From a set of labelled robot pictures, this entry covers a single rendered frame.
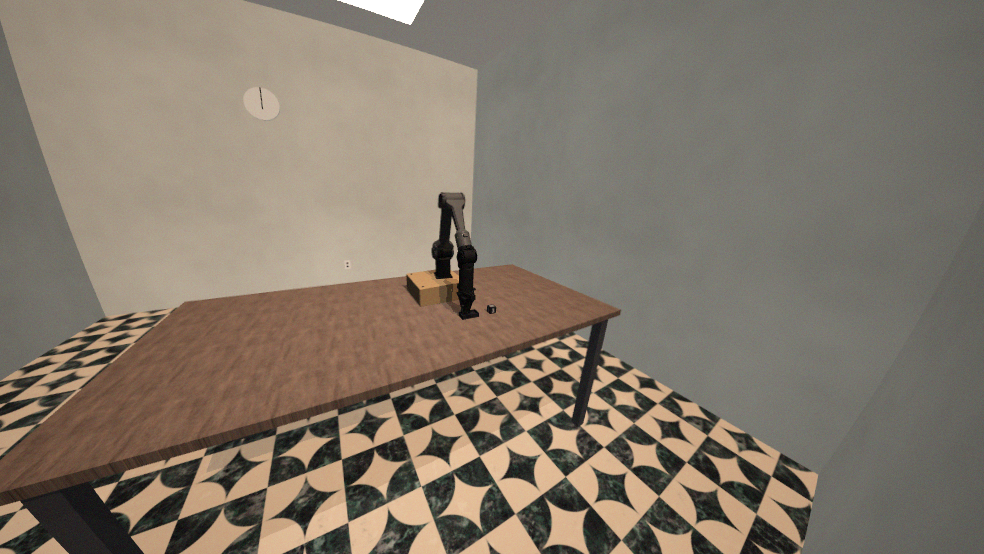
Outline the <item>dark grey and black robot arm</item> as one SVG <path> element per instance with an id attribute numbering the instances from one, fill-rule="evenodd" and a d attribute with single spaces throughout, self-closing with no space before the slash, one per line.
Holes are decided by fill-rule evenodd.
<path id="1" fill-rule="evenodd" d="M 474 277 L 477 252 L 471 244 L 469 232 L 465 230 L 463 215 L 465 195 L 462 194 L 462 192 L 441 192 L 438 197 L 438 208 L 445 207 L 445 211 L 443 211 L 444 208 L 441 209 L 439 239 L 433 243 L 431 250 L 432 257 L 436 260 L 436 272 L 434 272 L 436 279 L 453 278 L 450 267 L 450 259 L 454 256 L 454 245 L 450 241 L 452 218 L 456 228 L 459 279 L 471 281 Z"/>

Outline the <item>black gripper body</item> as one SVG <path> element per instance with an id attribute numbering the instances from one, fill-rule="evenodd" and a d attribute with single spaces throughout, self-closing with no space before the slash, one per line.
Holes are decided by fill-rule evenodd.
<path id="1" fill-rule="evenodd" d="M 460 288 L 459 288 L 459 284 L 460 284 Z M 469 296 L 470 300 L 476 299 L 476 295 L 474 294 L 474 291 L 476 289 L 473 287 L 473 280 L 463 281 L 459 279 L 459 284 L 457 284 L 457 288 L 460 293 Z"/>

